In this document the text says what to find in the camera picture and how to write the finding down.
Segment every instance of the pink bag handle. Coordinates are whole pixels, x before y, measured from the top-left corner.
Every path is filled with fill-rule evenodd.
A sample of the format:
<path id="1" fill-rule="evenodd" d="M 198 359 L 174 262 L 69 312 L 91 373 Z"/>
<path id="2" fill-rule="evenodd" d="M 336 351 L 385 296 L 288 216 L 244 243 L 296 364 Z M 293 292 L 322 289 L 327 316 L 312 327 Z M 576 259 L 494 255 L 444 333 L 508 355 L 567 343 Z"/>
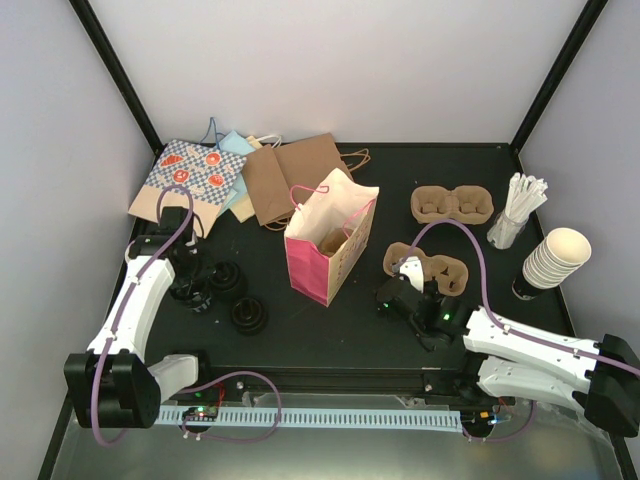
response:
<path id="1" fill-rule="evenodd" d="M 371 205 L 374 204 L 374 202 L 376 201 L 376 199 L 374 198 L 373 200 L 369 201 L 364 207 L 362 207 L 361 209 L 359 209 L 358 211 L 356 211 L 356 213 L 354 213 L 353 215 L 351 215 L 349 218 L 347 218 L 344 223 L 342 224 L 342 233 L 344 233 L 345 237 L 349 238 L 349 232 L 347 232 L 347 224 L 353 220 L 354 218 L 358 217 L 358 215 L 361 215 L 362 212 L 364 212 L 365 210 L 367 210 L 367 212 L 369 211 L 369 207 Z"/>
<path id="2" fill-rule="evenodd" d="M 300 207 L 298 206 L 296 201 L 293 199 L 293 190 L 295 188 L 301 188 L 301 189 L 306 190 L 308 192 L 329 193 L 329 186 L 328 185 L 320 185 L 317 190 L 315 188 L 305 187 L 304 185 L 294 185 L 293 187 L 291 187 L 289 189 L 289 198 L 291 199 L 291 203 L 293 203 L 293 206 L 296 207 L 296 210 L 300 210 Z"/>

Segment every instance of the cardboard cup holder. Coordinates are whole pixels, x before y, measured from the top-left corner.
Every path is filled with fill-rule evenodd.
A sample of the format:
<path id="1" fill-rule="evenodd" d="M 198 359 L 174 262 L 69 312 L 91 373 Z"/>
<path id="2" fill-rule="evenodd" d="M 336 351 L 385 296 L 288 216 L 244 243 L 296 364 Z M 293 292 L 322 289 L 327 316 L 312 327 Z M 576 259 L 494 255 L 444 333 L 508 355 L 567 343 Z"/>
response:
<path id="1" fill-rule="evenodd" d="M 438 185 L 416 188 L 411 194 L 411 213 L 418 223 L 453 218 L 461 223 L 480 225 L 493 214 L 491 194 L 475 185 L 447 190 Z"/>
<path id="2" fill-rule="evenodd" d="M 391 267 L 398 263 L 409 251 L 409 245 L 396 242 L 389 245 L 384 255 L 382 268 L 385 273 L 394 276 Z M 433 279 L 438 282 L 438 291 L 449 297 L 457 297 L 464 292 L 469 280 L 469 270 L 460 260 L 446 255 L 428 257 L 421 249 L 414 248 L 411 255 L 420 259 L 425 282 Z"/>

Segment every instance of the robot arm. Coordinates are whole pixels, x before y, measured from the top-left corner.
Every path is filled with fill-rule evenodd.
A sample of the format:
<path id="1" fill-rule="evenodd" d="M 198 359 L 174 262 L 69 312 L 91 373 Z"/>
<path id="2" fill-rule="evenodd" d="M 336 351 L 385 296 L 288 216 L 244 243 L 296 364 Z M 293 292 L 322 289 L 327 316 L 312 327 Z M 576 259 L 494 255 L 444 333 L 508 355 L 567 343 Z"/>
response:
<path id="1" fill-rule="evenodd" d="M 465 381 L 468 383 L 469 372 L 465 372 L 464 379 L 451 372 L 442 374 L 448 375 L 445 383 L 458 389 L 461 403 L 478 402 L 481 395 L 528 398 L 583 413 L 609 433 L 638 435 L 640 379 L 577 354 L 588 352 L 640 367 L 640 360 L 624 340 L 605 335 L 602 342 L 596 343 L 500 319 L 514 330 L 575 349 L 573 354 L 566 353 L 509 334 L 508 329 L 497 327 L 482 307 L 470 308 L 434 291 L 423 294 L 403 278 L 394 277 L 378 290 L 378 308 L 381 312 L 393 310 L 406 318 L 428 351 L 449 348 L 454 340 L 462 338 L 466 349 L 462 354 L 473 366 L 471 377 L 476 391 L 463 391 L 468 388 Z"/>
<path id="2" fill-rule="evenodd" d="M 130 248 L 132 259 L 127 275 L 107 321 L 89 344 L 87 351 L 69 355 L 64 374 L 78 422 L 91 426 L 90 405 L 96 365 L 107 341 L 112 339 L 102 372 L 98 418 L 102 427 L 148 428 L 155 422 L 160 404 L 192 385 L 198 379 L 198 358 L 193 355 L 169 355 L 147 368 L 144 354 L 149 332 L 165 293 L 176 284 L 184 284 L 201 274 L 197 255 L 186 243 L 192 226 L 185 229 L 174 244 L 153 260 L 141 277 L 140 270 L 175 233 L 184 221 L 186 210 L 163 210 L 158 232 L 140 236 Z M 129 286 L 136 287 L 128 292 Z M 112 333 L 117 312 L 120 322 Z"/>

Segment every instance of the pink paper bag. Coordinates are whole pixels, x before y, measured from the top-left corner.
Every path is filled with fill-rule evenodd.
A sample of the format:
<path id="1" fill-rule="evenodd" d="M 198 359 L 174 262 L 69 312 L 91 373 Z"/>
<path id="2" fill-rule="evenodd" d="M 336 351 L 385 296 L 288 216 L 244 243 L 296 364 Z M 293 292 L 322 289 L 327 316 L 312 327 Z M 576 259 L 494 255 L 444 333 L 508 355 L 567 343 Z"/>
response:
<path id="1" fill-rule="evenodd" d="M 336 168 L 304 205 L 296 207 L 284 232 L 295 290 L 329 306 L 367 246 L 379 190 L 354 183 Z M 348 238 L 334 255 L 324 255 L 318 245 L 336 228 Z"/>

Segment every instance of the white corner wall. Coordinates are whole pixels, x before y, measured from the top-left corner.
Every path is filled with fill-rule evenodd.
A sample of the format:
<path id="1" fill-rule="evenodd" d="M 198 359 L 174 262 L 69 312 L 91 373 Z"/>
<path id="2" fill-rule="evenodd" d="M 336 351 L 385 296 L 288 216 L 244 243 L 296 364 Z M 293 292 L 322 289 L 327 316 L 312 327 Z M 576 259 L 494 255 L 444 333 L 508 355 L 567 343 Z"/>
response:
<path id="1" fill-rule="evenodd" d="M 527 172 L 549 182 L 540 216 L 573 227 L 591 260 L 563 284 L 578 333 L 611 333 L 640 353 L 640 2 L 609 2 L 527 142 Z M 640 467 L 640 440 L 627 442 Z"/>
<path id="2" fill-rule="evenodd" d="M 165 142 L 510 142 L 585 0 L 91 3 Z"/>
<path id="3" fill-rule="evenodd" d="M 36 478 L 152 152 L 65 0 L 2 5 L 0 478 Z"/>

